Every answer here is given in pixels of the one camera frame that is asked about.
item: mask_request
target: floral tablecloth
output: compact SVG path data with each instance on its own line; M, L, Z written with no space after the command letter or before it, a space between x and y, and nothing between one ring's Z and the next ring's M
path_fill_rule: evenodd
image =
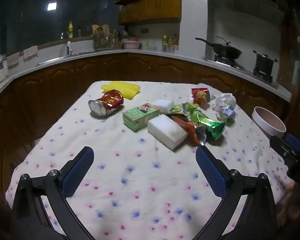
M141 86L141 92L133 100L125 99L124 109L103 120L90 114L88 100L101 97L100 86L108 82L92 84L15 169L6 192L9 205L12 207L23 173L38 177L59 170L84 146L90 146L95 152L94 163L67 201L96 239L192 239L221 200L213 194L196 163L197 147L186 140L171 151L146 128L136 133L129 130L123 124L122 112L157 99L184 103L194 85L135 83ZM291 182L286 176L287 167L245 112L239 106L235 111L235 122L213 145L206 146L229 169L248 176L266 173L278 202L284 186ZM211 107L204 112L217 120ZM235 226L244 201L243 196L225 233ZM43 202L55 230L63 233L45 197Z

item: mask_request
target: ceiling light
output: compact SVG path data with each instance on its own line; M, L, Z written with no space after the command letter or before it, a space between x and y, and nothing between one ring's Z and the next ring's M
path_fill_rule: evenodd
M57 9L57 3L56 2L48 4L48 11L52 11L52 10L55 10L55 9Z

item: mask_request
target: gas stove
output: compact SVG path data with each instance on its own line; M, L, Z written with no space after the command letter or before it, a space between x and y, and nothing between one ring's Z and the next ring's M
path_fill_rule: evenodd
M214 64L218 64L220 66L223 67L228 67L228 68L234 68L236 71L243 73L245 75L248 75L250 77L253 77L255 79L260 80L261 82L277 89L279 87L279 84L277 82L273 82L272 81L272 76L264 76L262 75L262 73L252 73L249 70L246 70L244 67L242 67L241 65L239 65L236 61L234 60L230 60L228 58L222 58L219 56L215 56L215 60L209 60L207 59L208 62L214 63Z

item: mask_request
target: wok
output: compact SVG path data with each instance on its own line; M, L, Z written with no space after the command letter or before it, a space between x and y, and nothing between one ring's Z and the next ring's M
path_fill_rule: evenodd
M195 38L198 41L203 41L205 43L207 43L209 46L211 46L214 50L214 52L223 58L228 58L230 60L235 60L238 57L240 57L240 55L242 54L242 51L239 49L236 49L235 47L232 47L229 45L230 42L227 42L225 39L223 39L226 44L221 44L221 43L210 43L204 39L201 38Z

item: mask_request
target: white sponge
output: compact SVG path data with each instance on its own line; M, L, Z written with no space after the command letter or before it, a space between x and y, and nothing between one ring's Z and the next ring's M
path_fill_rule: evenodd
M148 133L173 150L184 141L188 133L176 122L162 114L148 122Z
M174 103L173 103L173 100L159 99L159 100L153 102L152 105L159 108L161 113L168 113L173 108Z

